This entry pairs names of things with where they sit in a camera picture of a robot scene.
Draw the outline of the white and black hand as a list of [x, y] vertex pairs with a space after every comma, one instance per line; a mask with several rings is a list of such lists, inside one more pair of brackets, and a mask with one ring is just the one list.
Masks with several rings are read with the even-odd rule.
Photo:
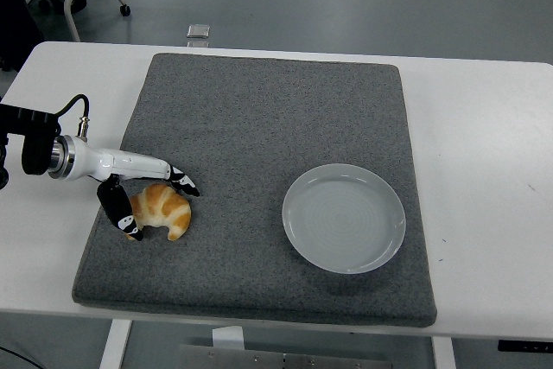
[[[166, 227], [168, 240], [179, 239], [191, 222], [191, 207], [181, 193], [198, 196], [193, 181], [178, 168], [151, 156], [122, 150], [94, 149], [79, 138], [65, 137], [68, 180], [84, 176], [99, 181], [97, 196], [110, 222], [128, 239], [143, 238], [146, 226]], [[128, 196], [120, 182], [161, 179], [140, 194]]]

